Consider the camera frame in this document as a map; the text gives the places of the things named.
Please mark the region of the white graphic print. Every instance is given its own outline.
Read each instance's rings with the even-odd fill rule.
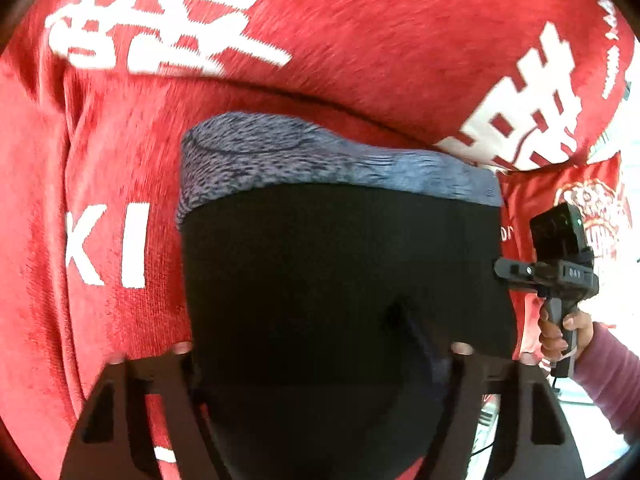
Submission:
[[[122,235],[122,286],[125,288],[145,287],[146,223],[149,207],[148,202],[127,205]],[[104,204],[90,205],[80,215],[75,227],[73,215],[70,212],[66,214],[67,272],[71,260],[75,261],[80,278],[87,285],[104,286],[104,281],[84,252],[83,245],[105,211],[107,206]]]
[[[545,25],[540,43],[546,64],[536,48],[517,62],[526,86],[518,91],[511,77],[503,77],[462,125],[469,145],[447,137],[436,146],[462,158],[523,171],[568,160],[562,147],[572,153],[577,149],[573,133],[582,111],[571,86],[574,57],[553,23]],[[534,115],[545,124],[536,124]]]
[[[605,34],[608,40],[617,41],[618,38],[618,19],[616,17],[616,6],[611,0],[598,0],[598,5],[607,11],[607,15],[603,18],[604,22],[611,27],[611,30]],[[604,90],[602,98],[609,99],[611,91],[616,84],[616,77],[620,70],[620,49],[617,45],[612,46],[607,51],[607,77],[604,81]]]
[[[119,53],[108,33],[116,25],[129,25],[153,31],[140,32],[131,41],[127,54],[130,72],[159,73],[162,65],[170,65],[197,69],[204,75],[224,75],[224,67],[212,57],[226,49],[277,66],[290,61],[286,51],[244,34],[249,18],[241,11],[257,0],[203,1],[237,10],[204,23],[190,19],[185,0],[158,0],[162,13],[136,9],[136,0],[115,0],[108,6],[98,6],[96,0],[80,0],[47,16],[49,46],[78,68],[114,68]],[[97,23],[97,30],[85,30],[91,28],[89,23],[93,28]],[[178,46],[183,36],[195,39],[197,50]]]

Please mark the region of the black fabric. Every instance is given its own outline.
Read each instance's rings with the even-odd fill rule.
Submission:
[[[392,480],[446,388],[390,314],[510,357],[499,208],[358,186],[241,192],[182,227],[195,355],[233,480]]]

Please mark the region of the logo on red bag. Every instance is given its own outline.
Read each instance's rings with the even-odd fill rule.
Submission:
[[[621,230],[631,225],[622,190],[615,192],[599,179],[572,182],[556,192],[554,205],[567,202],[580,209],[587,243],[596,258],[616,259]]]

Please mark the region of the black cable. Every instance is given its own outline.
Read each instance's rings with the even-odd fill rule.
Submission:
[[[478,453],[482,453],[483,451],[486,451],[487,449],[489,449],[494,443],[492,442],[491,444],[489,444],[488,446],[483,447],[482,449],[478,449],[478,451],[474,451],[471,456],[475,456]]]

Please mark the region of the white letter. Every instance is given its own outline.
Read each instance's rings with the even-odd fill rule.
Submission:
[[[148,202],[127,205],[122,235],[122,285],[127,288],[145,288],[145,243],[148,218]]]
[[[104,285],[103,280],[100,279],[100,276],[95,271],[91,260],[89,260],[89,257],[84,252],[82,244],[84,244],[88,235],[91,234],[91,229],[94,228],[96,222],[105,211],[107,211],[107,206],[104,204],[89,206],[78,219],[75,228],[73,215],[71,213],[66,214],[65,265],[68,267],[73,259],[76,262],[80,277],[87,285]]]

